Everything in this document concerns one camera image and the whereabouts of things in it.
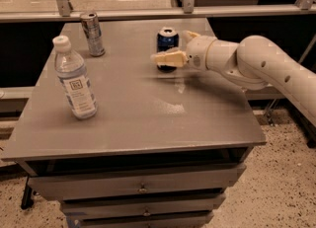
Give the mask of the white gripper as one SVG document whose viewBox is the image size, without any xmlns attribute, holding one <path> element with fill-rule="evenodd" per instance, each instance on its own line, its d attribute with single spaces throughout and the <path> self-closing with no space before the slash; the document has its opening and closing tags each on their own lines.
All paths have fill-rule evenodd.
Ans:
<svg viewBox="0 0 316 228">
<path fill-rule="evenodd" d="M 200 36 L 192 31 L 182 33 L 186 45 L 186 53 L 177 47 L 152 54 L 150 58 L 157 66 L 184 67 L 187 63 L 194 69 L 206 70 L 206 57 L 216 37 Z"/>
</svg>

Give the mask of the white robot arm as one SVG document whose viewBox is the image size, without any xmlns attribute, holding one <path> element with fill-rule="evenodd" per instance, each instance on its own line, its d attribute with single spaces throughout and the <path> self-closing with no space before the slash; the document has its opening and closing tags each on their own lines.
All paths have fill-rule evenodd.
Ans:
<svg viewBox="0 0 316 228">
<path fill-rule="evenodd" d="M 261 36 L 240 42 L 183 32 L 186 48 L 155 53 L 159 66 L 215 71 L 247 90 L 269 85 L 279 90 L 312 124 L 316 125 L 316 74 L 288 56 L 278 45 Z"/>
</svg>

